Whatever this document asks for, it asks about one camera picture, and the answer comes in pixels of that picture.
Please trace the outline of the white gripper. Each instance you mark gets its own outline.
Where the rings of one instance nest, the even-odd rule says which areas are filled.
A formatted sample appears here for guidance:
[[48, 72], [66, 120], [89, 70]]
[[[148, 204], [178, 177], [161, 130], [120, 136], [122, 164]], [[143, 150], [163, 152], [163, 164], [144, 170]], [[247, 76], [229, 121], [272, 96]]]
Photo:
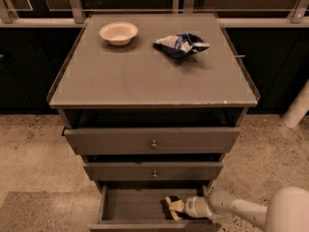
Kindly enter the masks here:
[[182, 200], [172, 201], [170, 196], [164, 198], [168, 204], [173, 220], [181, 220], [179, 214], [185, 212], [192, 218], [210, 218], [213, 212], [204, 196], [194, 196]]

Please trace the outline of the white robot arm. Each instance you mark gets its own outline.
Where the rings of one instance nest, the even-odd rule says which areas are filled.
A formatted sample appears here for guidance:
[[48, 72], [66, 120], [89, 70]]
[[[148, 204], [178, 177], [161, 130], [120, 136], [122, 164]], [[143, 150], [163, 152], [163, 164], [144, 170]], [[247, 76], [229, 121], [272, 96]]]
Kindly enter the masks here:
[[302, 188], [281, 188], [267, 206], [237, 198], [226, 190], [213, 190], [208, 196], [185, 200], [166, 196], [164, 203], [173, 220], [181, 220], [181, 214], [211, 221], [237, 216], [263, 232], [309, 232], [309, 192]]

